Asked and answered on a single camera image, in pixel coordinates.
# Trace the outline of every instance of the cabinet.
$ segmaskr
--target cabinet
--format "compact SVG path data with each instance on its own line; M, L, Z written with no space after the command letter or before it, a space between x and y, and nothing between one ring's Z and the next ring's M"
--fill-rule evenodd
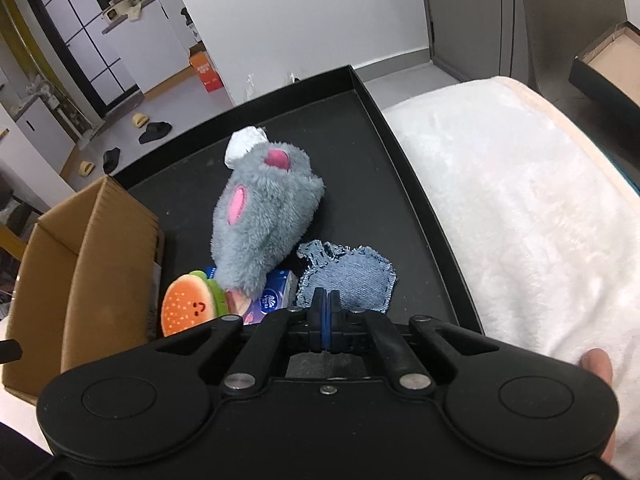
M60 173L75 143L47 105L37 98L15 123L42 158Z
M178 36L180 43L188 52L189 49L196 44L193 32L187 27L187 21L181 15L185 5L183 0L160 0L160 4L164 9L164 13L171 23L175 35Z
M160 0L143 7L139 20L125 20L107 33L129 73L148 92L189 66L189 56Z

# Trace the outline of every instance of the blue denim pouch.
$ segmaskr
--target blue denim pouch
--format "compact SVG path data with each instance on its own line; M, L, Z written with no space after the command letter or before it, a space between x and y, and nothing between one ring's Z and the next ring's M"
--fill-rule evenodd
M296 305L311 306L316 287L340 291L342 308L361 307L377 312L389 308L396 272L391 262L371 247L350 249L313 240L300 244L297 255L309 261L300 279Z

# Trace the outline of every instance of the metal pin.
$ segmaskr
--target metal pin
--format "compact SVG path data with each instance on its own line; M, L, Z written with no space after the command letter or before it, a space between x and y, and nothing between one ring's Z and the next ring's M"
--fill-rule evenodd
M431 378L423 374L406 374L400 377L399 382L407 390L423 390L431 386Z
M323 384L320 386L320 393L323 395L333 395L338 393L338 388L332 386L331 384Z
M225 386L232 390L245 390L255 384L255 377L250 374L231 374L225 377Z

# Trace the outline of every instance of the orange box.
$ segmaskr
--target orange box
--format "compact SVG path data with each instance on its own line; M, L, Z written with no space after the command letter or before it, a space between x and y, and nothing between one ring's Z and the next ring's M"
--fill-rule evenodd
M214 68L213 61L207 52L204 43L200 42L189 50L189 63L198 73L198 77L207 92L213 92L222 88L222 79Z

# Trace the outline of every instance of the pink oval patch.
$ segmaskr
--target pink oval patch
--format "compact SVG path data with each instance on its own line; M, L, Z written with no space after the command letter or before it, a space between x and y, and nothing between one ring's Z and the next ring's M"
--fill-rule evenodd
M287 152L284 150L269 150L267 152L267 158L264 159L264 163L267 166L273 166L274 168L280 168L285 171L289 171L291 168L289 155L287 155Z
M229 225L235 224L240 219L245 202L246 189L244 186L236 187L234 195L231 197L231 202L229 203L229 210L226 212L226 220L229 222Z

